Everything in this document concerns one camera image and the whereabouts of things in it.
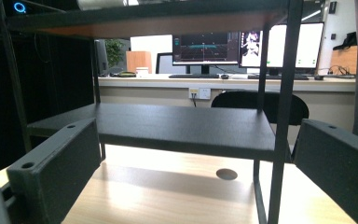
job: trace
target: keyboard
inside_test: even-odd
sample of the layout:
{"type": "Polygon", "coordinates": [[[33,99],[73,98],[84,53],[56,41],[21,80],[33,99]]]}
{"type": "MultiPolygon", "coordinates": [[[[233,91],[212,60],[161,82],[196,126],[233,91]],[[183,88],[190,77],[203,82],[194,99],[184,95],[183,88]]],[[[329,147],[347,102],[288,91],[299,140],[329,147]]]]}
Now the keyboard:
{"type": "Polygon", "coordinates": [[[169,78],[220,78],[217,74],[175,74],[170,75],[169,78]]]}
{"type": "MultiPolygon", "coordinates": [[[[259,75],[248,76],[248,79],[259,79],[259,75]]],[[[266,79],[281,80],[282,77],[281,76],[266,76],[266,79]]],[[[303,75],[300,75],[300,74],[295,74],[295,80],[309,80],[309,78],[304,77],[303,75]]]]}

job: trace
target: white countertop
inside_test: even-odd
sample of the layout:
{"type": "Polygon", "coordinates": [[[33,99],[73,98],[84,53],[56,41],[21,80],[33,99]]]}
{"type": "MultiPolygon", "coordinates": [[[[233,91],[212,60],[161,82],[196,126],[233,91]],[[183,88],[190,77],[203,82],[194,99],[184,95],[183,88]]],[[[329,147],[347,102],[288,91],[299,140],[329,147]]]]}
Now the white countertop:
{"type": "MultiPolygon", "coordinates": [[[[209,88],[257,90],[257,79],[220,78],[168,78],[166,74],[147,75],[147,77],[100,77],[100,87],[131,88],[209,88]]],[[[266,81],[266,90],[278,91],[280,80],[266,81]]],[[[355,92],[355,79],[325,77],[324,80],[295,80],[294,91],[333,91],[355,92]]]]}

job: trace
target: wall outlet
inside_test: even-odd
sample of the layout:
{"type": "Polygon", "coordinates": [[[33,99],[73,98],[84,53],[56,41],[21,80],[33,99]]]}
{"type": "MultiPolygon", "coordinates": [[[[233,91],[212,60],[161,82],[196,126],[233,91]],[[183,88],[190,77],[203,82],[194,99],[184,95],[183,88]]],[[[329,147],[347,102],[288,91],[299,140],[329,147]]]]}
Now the wall outlet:
{"type": "Polygon", "coordinates": [[[188,88],[188,98],[199,99],[200,98],[200,89],[199,88],[188,88]]]}
{"type": "Polygon", "coordinates": [[[210,100],[211,99],[211,89],[201,88],[199,93],[201,100],[210,100]]]}

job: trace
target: shelf board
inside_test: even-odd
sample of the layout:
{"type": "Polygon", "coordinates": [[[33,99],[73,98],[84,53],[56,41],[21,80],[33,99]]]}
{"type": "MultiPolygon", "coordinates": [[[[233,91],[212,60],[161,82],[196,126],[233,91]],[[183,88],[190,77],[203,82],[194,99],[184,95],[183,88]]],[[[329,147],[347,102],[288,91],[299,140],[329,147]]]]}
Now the shelf board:
{"type": "Polygon", "coordinates": [[[275,134],[255,109],[166,105],[97,104],[28,125],[34,136],[51,136],[65,125],[96,118],[100,141],[243,159],[272,161],[275,134]]]}
{"type": "Polygon", "coordinates": [[[285,0],[198,0],[7,18],[12,31],[116,38],[262,30],[284,20],[285,0]]]}

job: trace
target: wooden table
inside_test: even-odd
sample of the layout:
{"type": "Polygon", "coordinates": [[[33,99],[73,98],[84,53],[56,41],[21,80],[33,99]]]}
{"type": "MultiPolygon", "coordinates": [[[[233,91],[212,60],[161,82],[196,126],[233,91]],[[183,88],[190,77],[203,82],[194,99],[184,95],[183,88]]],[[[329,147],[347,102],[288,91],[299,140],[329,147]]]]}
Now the wooden table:
{"type": "MultiPolygon", "coordinates": [[[[253,162],[136,147],[106,147],[95,172],[63,223],[258,223],[253,162]],[[223,180],[216,171],[235,171],[223,180]]],[[[271,163],[260,181],[269,203],[271,163]]],[[[7,182],[0,172],[0,185],[7,182]]],[[[286,164],[280,223],[354,223],[293,164],[286,164]]]]}

